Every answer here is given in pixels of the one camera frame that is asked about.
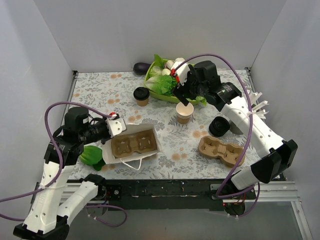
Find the pulp cup carrier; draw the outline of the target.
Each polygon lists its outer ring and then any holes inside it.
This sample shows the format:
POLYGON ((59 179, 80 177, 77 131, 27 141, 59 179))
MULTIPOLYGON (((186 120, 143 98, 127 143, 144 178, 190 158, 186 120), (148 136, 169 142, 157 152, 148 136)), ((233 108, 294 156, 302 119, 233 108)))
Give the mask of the pulp cup carrier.
POLYGON ((125 158, 134 153, 143 154, 157 149, 152 135, 122 135, 111 140, 111 151, 116 158, 125 158))

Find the black cup lid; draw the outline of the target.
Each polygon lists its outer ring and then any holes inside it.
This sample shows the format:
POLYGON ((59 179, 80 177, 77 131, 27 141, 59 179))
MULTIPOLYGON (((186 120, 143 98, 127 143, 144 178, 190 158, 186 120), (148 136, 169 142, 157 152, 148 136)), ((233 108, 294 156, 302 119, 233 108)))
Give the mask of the black cup lid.
POLYGON ((137 87, 133 92, 133 97, 137 101, 144 101, 144 100, 148 99, 149 96, 150 96, 150 92, 145 87, 137 87))

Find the light blue paper bag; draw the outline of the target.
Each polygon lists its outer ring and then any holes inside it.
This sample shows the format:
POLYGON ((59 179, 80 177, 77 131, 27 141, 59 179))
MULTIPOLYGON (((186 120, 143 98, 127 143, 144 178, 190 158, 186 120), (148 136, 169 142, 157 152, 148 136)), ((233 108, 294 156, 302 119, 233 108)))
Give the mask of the light blue paper bag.
POLYGON ((116 135, 102 146, 105 164, 123 164, 136 171, 142 160, 162 150, 156 128, 153 124, 128 124, 126 131, 116 135))

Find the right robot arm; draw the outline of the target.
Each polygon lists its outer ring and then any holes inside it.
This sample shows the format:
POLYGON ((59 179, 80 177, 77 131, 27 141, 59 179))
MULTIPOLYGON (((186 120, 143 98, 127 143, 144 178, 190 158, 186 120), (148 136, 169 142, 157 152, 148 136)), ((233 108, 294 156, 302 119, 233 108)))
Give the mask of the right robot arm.
POLYGON ((195 65, 186 61, 175 61, 170 74, 177 82, 172 90, 185 106, 190 99, 203 97, 220 113, 230 119, 246 135, 247 144, 252 145, 260 160, 234 173, 231 171, 217 190, 225 197, 237 199, 257 183, 269 183, 293 162, 298 145, 294 140, 284 140, 273 132, 252 110, 247 91, 240 91, 231 82, 221 82, 216 65, 201 61, 195 65))

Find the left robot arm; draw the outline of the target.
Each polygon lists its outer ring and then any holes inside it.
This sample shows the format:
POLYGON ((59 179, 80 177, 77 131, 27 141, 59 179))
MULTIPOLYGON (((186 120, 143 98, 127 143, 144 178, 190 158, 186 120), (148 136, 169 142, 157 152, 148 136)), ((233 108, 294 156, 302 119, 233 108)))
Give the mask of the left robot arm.
POLYGON ((75 104, 64 116, 64 124, 49 134, 50 142, 44 155, 42 179, 28 216, 15 226, 13 235, 24 240, 64 240, 78 213, 91 200, 106 196, 104 178, 88 175, 79 189, 63 204, 60 203, 68 178, 87 144, 105 143, 116 134, 113 124, 122 125, 118 114, 99 113, 90 119, 91 108, 75 104))

